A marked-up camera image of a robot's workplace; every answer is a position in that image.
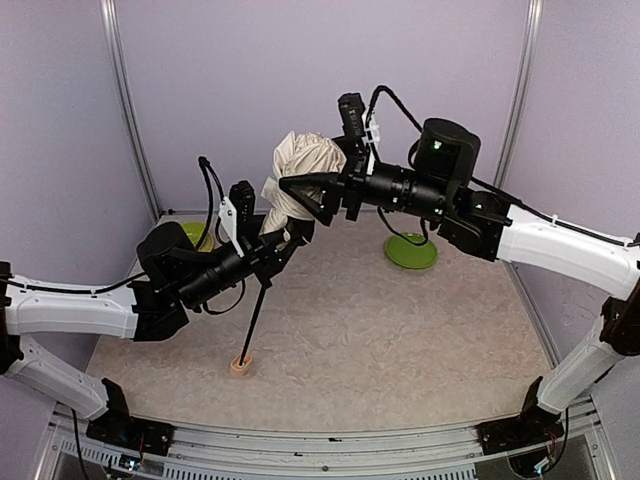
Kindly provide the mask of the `beige folding umbrella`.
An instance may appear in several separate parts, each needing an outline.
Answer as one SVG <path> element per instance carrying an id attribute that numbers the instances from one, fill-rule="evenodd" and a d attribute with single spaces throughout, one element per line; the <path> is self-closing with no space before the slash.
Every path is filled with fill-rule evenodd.
<path id="1" fill-rule="evenodd" d="M 273 175 L 265 181 L 261 196 L 270 205 L 255 216 L 249 204 L 250 186 L 234 185 L 221 208 L 224 229 L 230 235 L 233 257 L 260 283 L 241 353 L 231 362 L 234 377 L 246 374 L 252 357 L 252 336 L 272 279 L 295 251 L 313 239 L 315 223 L 327 213 L 325 192 L 335 181 L 347 158 L 336 141 L 317 133 L 288 133 L 273 152 Z"/>

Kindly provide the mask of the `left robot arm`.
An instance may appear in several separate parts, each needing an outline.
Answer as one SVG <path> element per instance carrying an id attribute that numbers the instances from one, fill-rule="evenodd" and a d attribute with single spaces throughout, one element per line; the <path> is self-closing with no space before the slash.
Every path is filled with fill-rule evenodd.
<path id="1" fill-rule="evenodd" d="M 89 333 L 134 342 L 161 342 L 225 290 L 255 277 L 263 288 L 314 233 L 311 221 L 287 218 L 263 232 L 257 215 L 236 242 L 198 252 L 177 222 L 155 227 L 138 245 L 142 271 L 111 286 L 29 280 L 1 264 L 1 374 L 66 405 L 88 420 L 89 438 L 124 449 L 165 456 L 175 428 L 130 413 L 122 388 L 91 377 L 34 339 L 45 332 Z"/>

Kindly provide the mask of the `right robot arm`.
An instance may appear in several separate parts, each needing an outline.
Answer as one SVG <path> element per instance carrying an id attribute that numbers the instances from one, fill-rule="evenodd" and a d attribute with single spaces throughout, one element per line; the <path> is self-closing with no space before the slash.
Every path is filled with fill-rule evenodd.
<path id="1" fill-rule="evenodd" d="M 529 387 L 521 411 L 479 424 L 485 454 L 564 434 L 562 412 L 618 362 L 639 352 L 639 242 L 588 230 L 542 214 L 473 178 L 480 139 L 452 121 L 430 118 L 403 168 L 369 163 L 371 146 L 347 128 L 338 173 L 286 176 L 280 188 L 329 225 L 339 208 L 355 219 L 362 204 L 413 215 L 459 251 L 488 261 L 540 267 L 608 295 L 582 341 Z"/>

